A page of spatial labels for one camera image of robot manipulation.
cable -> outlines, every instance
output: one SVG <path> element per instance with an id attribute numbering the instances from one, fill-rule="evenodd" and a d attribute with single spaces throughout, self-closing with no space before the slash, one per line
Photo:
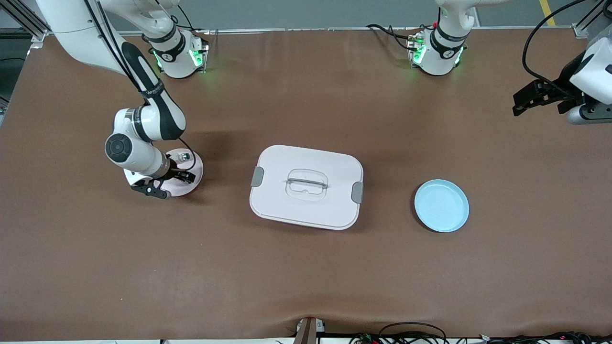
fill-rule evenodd
<path id="1" fill-rule="evenodd" d="M 599 17 L 602 13 L 603 13 L 603 10 L 599 11 L 598 14 L 596 14 L 591 20 L 589 20 L 588 23 L 586 23 L 586 25 L 582 27 L 582 30 L 586 29 L 589 25 L 591 25 L 591 23 L 595 21 L 595 19 L 597 19 L 597 17 Z"/>
<path id="2" fill-rule="evenodd" d="M 0 59 L 0 61 L 8 61 L 8 60 L 22 60 L 22 61 L 25 61 L 26 59 L 24 59 L 24 58 L 5 58 L 5 59 Z"/>
<path id="3" fill-rule="evenodd" d="M 98 3 L 98 8 L 100 9 L 100 12 L 102 13 L 102 19 L 104 20 L 106 29 L 108 30 L 108 33 L 110 34 L 111 39 L 113 40 L 115 49 L 117 49 L 117 54 L 119 54 L 119 57 L 121 58 L 121 61 L 123 62 L 123 65 L 125 66 L 124 68 L 125 75 L 130 79 L 132 84 L 134 84 L 134 86 L 140 91 L 140 86 L 136 82 L 136 78 L 134 78 L 134 75 L 132 74 L 132 71 L 130 70 L 129 65 L 127 64 L 127 61 L 125 60 L 125 56 L 123 56 L 123 54 L 121 53 L 121 49 L 119 48 L 119 44 L 117 44 L 117 40 L 114 38 L 113 31 L 111 30 L 111 25 L 108 22 L 108 18 L 106 17 L 106 12 L 104 12 L 104 9 L 102 8 L 102 4 L 99 1 L 97 1 L 97 3 Z"/>
<path id="4" fill-rule="evenodd" d="M 190 168 L 187 168 L 187 169 L 185 170 L 185 172 L 187 172 L 187 171 L 189 171 L 189 170 L 191 170 L 192 168 L 194 168 L 194 167 L 195 167 L 195 163 L 196 163 L 197 158 L 196 158 L 196 156 L 195 156 L 195 153 L 193 152 L 193 149 L 191 149 L 191 147 L 190 147 L 190 146 L 187 144 L 187 142 L 185 142 L 185 140 L 183 140 L 183 139 L 182 139 L 182 138 L 180 138 L 180 137 L 179 137 L 179 140 L 180 140 L 181 142 L 183 142 L 183 144 L 185 145 L 185 147 L 187 147 L 187 149 L 189 149 L 189 151 L 192 153 L 192 157 L 193 157 L 193 164 L 192 164 L 192 166 L 191 166 Z"/>
<path id="5" fill-rule="evenodd" d="M 89 15 L 94 20 L 95 26 L 98 29 L 98 32 L 100 33 L 100 36 L 102 36 L 102 39 L 106 43 L 106 47 L 111 51 L 111 54 L 115 58 L 115 61 L 117 62 L 117 64 L 119 64 L 119 66 L 121 67 L 121 70 L 123 70 L 123 72 L 128 77 L 128 79 L 130 79 L 130 81 L 132 83 L 135 83 L 135 81 L 131 78 L 131 74 L 129 73 L 129 71 L 126 70 L 126 68 L 125 68 L 126 66 L 124 66 L 121 63 L 121 60 L 119 59 L 119 57 L 117 57 L 117 54 L 115 53 L 115 50 L 113 49 L 113 47 L 111 46 L 110 42 L 108 41 L 108 37 L 104 34 L 104 30 L 102 29 L 102 25 L 100 25 L 100 22 L 98 21 L 98 18 L 96 17 L 96 15 L 94 13 L 94 9 L 91 8 L 91 5 L 89 4 L 89 1 L 88 0 L 83 0 L 83 1 L 85 2 L 85 5 L 87 5 L 87 9 L 89 11 Z"/>
<path id="6" fill-rule="evenodd" d="M 436 329 L 436 330 L 440 331 L 440 333 L 442 333 L 442 337 L 440 337 L 438 335 L 433 335 L 433 334 L 428 334 L 426 332 L 418 332 L 418 331 L 417 332 L 402 332 L 402 333 L 396 334 L 396 336 L 397 335 L 402 335 L 402 338 L 406 338 L 405 335 L 407 335 L 407 334 L 413 334 L 413 335 L 415 335 L 415 334 L 416 335 L 425 334 L 426 336 L 429 336 L 429 338 L 440 338 L 446 344 L 449 344 L 449 341 L 446 339 L 446 332 L 444 332 L 440 327 L 437 327 L 435 325 L 426 324 L 426 323 L 419 323 L 419 322 L 416 322 L 416 321 L 405 321 L 405 322 L 402 322 L 402 323 L 394 323 L 394 324 L 389 324 L 387 326 L 384 326 L 382 329 L 380 329 L 380 331 L 378 331 L 378 337 L 380 337 L 383 334 L 384 330 L 386 330 L 386 329 L 388 329 L 390 327 L 401 326 L 401 325 L 418 325 L 418 326 L 431 327 L 433 329 Z"/>
<path id="7" fill-rule="evenodd" d="M 603 3 L 603 16 L 612 20 L 612 11 L 610 10 L 610 6 L 612 6 L 612 0 L 606 0 Z"/>
<path id="8" fill-rule="evenodd" d="M 391 33 L 393 34 L 393 37 L 395 38 L 395 41 L 400 45 L 400 47 L 409 50 L 409 51 L 417 51 L 417 48 L 413 48 L 413 47 L 408 47 L 406 45 L 403 45 L 400 40 L 398 39 L 397 35 L 395 34 L 395 31 L 393 31 L 393 27 L 391 25 L 389 25 L 389 30 L 391 30 Z"/>
<path id="9" fill-rule="evenodd" d="M 378 24 L 370 24 L 368 26 L 366 26 L 367 28 L 378 28 L 380 30 L 382 30 L 384 33 L 386 33 L 387 35 L 392 35 L 395 38 L 395 41 L 400 45 L 400 47 L 406 49 L 406 50 L 410 50 L 410 51 L 416 51 L 416 48 L 413 47 L 408 47 L 406 45 L 403 45 L 400 42 L 400 38 L 401 39 L 409 39 L 409 36 L 404 36 L 404 35 L 398 35 L 395 33 L 395 31 L 393 30 L 393 26 L 389 25 L 389 29 L 385 29 L 384 27 L 378 25 Z"/>
<path id="10" fill-rule="evenodd" d="M 393 36 L 392 32 L 388 31 L 387 29 L 385 29 L 384 27 L 382 27 L 382 26 L 380 26 L 378 24 L 370 24 L 370 25 L 366 26 L 366 28 L 370 28 L 370 29 L 371 28 L 377 28 L 377 29 L 380 29 L 382 32 L 386 33 L 387 35 Z M 398 35 L 398 34 L 396 34 L 395 36 L 397 36 L 398 38 L 401 38 L 401 39 L 408 39 L 408 36 L 403 36 L 403 35 Z"/>
<path id="11" fill-rule="evenodd" d="M 569 97 L 571 99 L 576 99 L 576 97 L 574 95 L 569 94 L 566 90 L 560 88 L 559 86 L 554 84 L 549 79 L 543 77 L 542 75 L 540 75 L 538 73 L 535 73 L 533 70 L 531 70 L 527 66 L 527 50 L 529 49 L 529 43 L 531 43 L 531 39 L 536 34 L 536 32 L 544 25 L 544 23 L 546 23 L 547 20 L 549 20 L 550 18 L 552 18 L 553 16 L 555 16 L 559 12 L 562 12 L 563 10 L 568 9 L 571 6 L 577 5 L 577 4 L 579 4 L 581 2 L 585 2 L 585 1 L 586 0 L 574 0 L 574 1 L 570 2 L 569 4 L 567 4 L 567 5 L 561 6 L 560 8 L 555 10 L 553 13 L 547 15 L 546 18 L 544 18 L 540 23 L 538 23 L 538 25 L 535 26 L 533 31 L 531 31 L 531 33 L 529 34 L 529 37 L 527 38 L 527 41 L 525 41 L 525 47 L 523 48 L 523 61 L 522 62 L 523 62 L 523 68 L 525 69 L 525 71 L 527 71 L 527 73 L 531 74 L 532 76 L 534 76 L 534 77 L 536 77 L 536 78 L 538 78 L 538 79 L 548 83 L 550 86 L 552 86 L 555 89 L 557 89 L 557 91 L 561 92 L 561 94 L 563 94 L 566 97 Z"/>
<path id="12" fill-rule="evenodd" d="M 181 13 L 183 13 L 183 17 L 185 17 L 185 19 L 187 20 L 187 23 L 189 24 L 189 28 L 190 28 L 191 30 L 195 30 L 195 29 L 193 28 L 193 25 L 191 24 L 191 20 L 189 20 L 189 17 L 188 17 L 188 16 L 187 16 L 187 14 L 185 13 L 185 11 L 183 11 L 183 8 L 181 7 L 181 5 L 177 5 L 177 6 L 178 6 L 179 10 L 181 11 Z"/>
<path id="13" fill-rule="evenodd" d="M 578 22 L 578 24 L 576 24 L 576 27 L 579 27 L 579 26 L 580 26 L 580 24 L 582 24 L 582 22 L 583 22 L 584 20 L 586 20 L 586 19 L 587 19 L 587 17 L 588 17 L 588 16 L 590 16 L 590 15 L 591 15 L 591 13 L 593 13 L 593 11 L 595 11 L 595 9 L 597 9 L 599 6 L 601 6 L 601 5 L 602 5 L 602 3 L 603 3 L 604 1 L 606 1 L 606 0 L 600 0 L 600 1 L 599 1 L 599 2 L 598 2 L 596 5 L 595 5 L 595 6 L 593 6 L 593 8 L 592 8 L 592 9 L 589 11 L 589 13 L 587 13 L 587 14 L 586 14 L 586 15 L 585 15 L 585 16 L 584 16 L 584 17 L 583 17 L 583 18 L 582 18 L 582 19 L 581 19 L 581 20 Z"/>

yellow floor line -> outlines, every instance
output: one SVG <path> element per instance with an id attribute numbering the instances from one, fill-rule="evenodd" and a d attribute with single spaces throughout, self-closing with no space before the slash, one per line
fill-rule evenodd
<path id="1" fill-rule="evenodd" d="M 548 5 L 548 0 L 540 0 L 540 6 L 542 7 L 542 12 L 544 12 L 544 16 L 548 16 L 550 14 L 550 6 Z M 550 18 L 546 21 L 546 24 L 549 26 L 555 26 L 554 18 Z"/>

light blue plate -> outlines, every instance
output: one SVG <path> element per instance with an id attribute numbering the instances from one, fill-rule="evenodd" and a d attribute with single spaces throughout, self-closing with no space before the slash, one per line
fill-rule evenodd
<path id="1" fill-rule="evenodd" d="M 465 193 L 443 179 L 434 179 L 419 187 L 414 209 L 425 226 L 444 233 L 461 228 L 469 215 Z"/>

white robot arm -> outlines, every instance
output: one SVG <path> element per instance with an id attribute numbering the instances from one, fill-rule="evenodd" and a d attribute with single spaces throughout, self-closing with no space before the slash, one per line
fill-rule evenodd
<path id="1" fill-rule="evenodd" d="M 496 5 L 509 0 L 435 0 L 439 6 L 438 24 L 425 28 L 409 46 L 412 63 L 432 75 L 449 73 L 459 62 L 463 43 L 468 37 L 475 18 L 470 9 L 476 6 Z"/>
<path id="2" fill-rule="evenodd" d="M 151 144 L 153 141 L 178 139 L 185 130 L 185 116 L 140 50 L 126 42 L 109 24 L 102 2 L 37 2 L 69 55 L 85 64 L 127 76 L 142 95 L 144 105 L 116 113 L 113 133 L 105 145 L 107 157 L 125 169 L 132 189 L 157 198 L 168 198 L 171 196 L 168 192 L 149 182 L 175 178 L 180 182 L 197 184 L 201 175 L 177 168 L 184 157 L 168 156 Z M 197 156 L 192 155 L 188 159 L 195 165 Z"/>
<path id="3" fill-rule="evenodd" d="M 612 123 L 612 25 L 593 39 L 553 81 L 536 79 L 514 94 L 514 116 L 560 102 L 571 124 Z"/>
<path id="4" fill-rule="evenodd" d="M 208 42 L 176 26 L 166 10 L 179 0 L 100 0 L 102 7 L 125 18 L 143 32 L 157 63 L 172 78 L 185 78 L 206 68 Z"/>

gray latch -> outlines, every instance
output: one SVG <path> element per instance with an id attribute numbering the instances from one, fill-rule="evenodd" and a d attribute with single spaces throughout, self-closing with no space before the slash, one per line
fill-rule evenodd
<path id="1" fill-rule="evenodd" d="M 357 204 L 361 204 L 362 198 L 364 197 L 364 183 L 355 182 L 353 184 L 353 190 L 351 192 L 351 199 Z"/>
<path id="2" fill-rule="evenodd" d="M 263 180 L 264 180 L 264 169 L 259 166 L 256 166 L 255 171 L 253 172 L 253 179 L 251 179 L 251 187 L 260 186 Z"/>

